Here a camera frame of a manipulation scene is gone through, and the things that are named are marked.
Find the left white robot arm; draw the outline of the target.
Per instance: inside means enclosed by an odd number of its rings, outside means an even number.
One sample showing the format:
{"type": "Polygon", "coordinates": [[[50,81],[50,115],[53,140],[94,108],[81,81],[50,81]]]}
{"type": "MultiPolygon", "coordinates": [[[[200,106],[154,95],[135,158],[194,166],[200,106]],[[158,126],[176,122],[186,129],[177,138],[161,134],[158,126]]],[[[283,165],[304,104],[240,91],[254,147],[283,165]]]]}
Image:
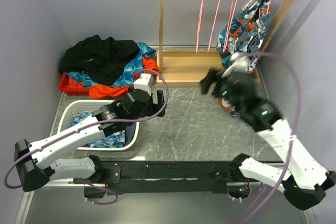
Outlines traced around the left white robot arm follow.
{"type": "Polygon", "coordinates": [[[62,159],[62,156],[90,142],[101,140],[128,126],[163,117],[166,101],[162,90],[152,95],[135,89],[122,99],[108,101],[91,115],[56,135],[40,141],[20,140],[14,147],[14,165],[24,192],[42,188],[53,180],[82,178],[98,183],[106,170],[97,156],[82,159],[62,159]]]}

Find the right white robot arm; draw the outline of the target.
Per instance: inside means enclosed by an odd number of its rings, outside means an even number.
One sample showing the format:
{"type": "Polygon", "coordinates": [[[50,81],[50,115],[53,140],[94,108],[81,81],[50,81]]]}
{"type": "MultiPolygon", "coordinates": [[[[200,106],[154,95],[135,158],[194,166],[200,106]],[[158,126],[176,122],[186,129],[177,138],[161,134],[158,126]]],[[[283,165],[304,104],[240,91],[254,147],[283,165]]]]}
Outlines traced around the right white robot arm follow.
{"type": "Polygon", "coordinates": [[[258,96],[253,78],[243,72],[225,75],[211,68],[200,81],[202,94],[207,94],[212,84],[212,96],[227,99],[285,164],[279,169],[239,154],[230,162],[231,178],[238,182],[250,178],[269,185],[300,210],[319,204],[326,191],[335,186],[335,172],[326,170],[310,155],[271,101],[258,96]]]}

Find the blue orange patterned shorts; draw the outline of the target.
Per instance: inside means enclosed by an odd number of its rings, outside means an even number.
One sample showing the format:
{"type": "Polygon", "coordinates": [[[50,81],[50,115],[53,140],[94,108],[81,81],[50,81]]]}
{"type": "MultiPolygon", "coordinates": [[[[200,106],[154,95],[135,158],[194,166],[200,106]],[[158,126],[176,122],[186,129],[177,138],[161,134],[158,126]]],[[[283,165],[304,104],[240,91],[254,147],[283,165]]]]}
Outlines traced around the blue orange patterned shorts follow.
{"type": "Polygon", "coordinates": [[[249,54],[260,52],[267,33],[270,0],[249,0],[231,19],[218,36],[216,50],[225,69],[230,67],[230,57],[236,52],[249,54]]]}

